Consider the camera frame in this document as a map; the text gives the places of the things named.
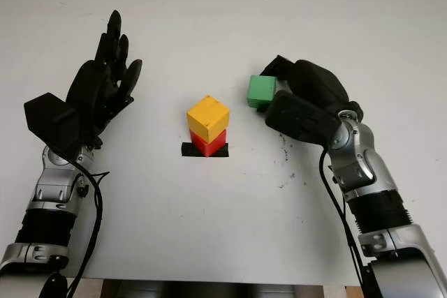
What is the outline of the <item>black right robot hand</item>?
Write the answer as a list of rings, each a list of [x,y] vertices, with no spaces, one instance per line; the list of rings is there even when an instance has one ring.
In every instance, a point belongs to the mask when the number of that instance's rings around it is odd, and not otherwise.
[[[261,72],[262,76],[275,77],[287,82],[290,90],[316,107],[331,114],[343,110],[355,112],[356,119],[363,119],[360,105],[349,96],[334,73],[307,60],[292,62],[276,56]]]

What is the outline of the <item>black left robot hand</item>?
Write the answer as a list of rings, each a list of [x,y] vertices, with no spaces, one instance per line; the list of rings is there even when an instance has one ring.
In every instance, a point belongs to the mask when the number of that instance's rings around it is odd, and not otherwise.
[[[81,66],[66,97],[80,115],[80,139],[94,149],[102,147],[99,135],[110,121],[133,102],[131,93],[142,69],[141,59],[126,64],[129,40],[121,27],[121,15],[114,10],[94,59]]]

